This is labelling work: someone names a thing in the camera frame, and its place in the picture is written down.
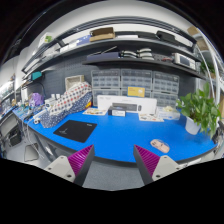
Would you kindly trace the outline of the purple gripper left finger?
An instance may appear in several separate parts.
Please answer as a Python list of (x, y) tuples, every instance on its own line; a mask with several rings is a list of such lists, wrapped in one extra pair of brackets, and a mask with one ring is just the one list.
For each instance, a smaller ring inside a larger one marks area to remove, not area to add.
[(45, 171), (82, 186), (94, 156), (94, 146), (90, 145), (68, 157), (59, 156), (45, 168)]

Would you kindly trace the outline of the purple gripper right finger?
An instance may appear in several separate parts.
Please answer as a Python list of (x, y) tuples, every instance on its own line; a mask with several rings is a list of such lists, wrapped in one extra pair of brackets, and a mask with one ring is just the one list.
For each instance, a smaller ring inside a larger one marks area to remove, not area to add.
[(158, 156), (138, 145), (134, 146), (133, 155), (145, 185), (181, 170), (169, 156)]

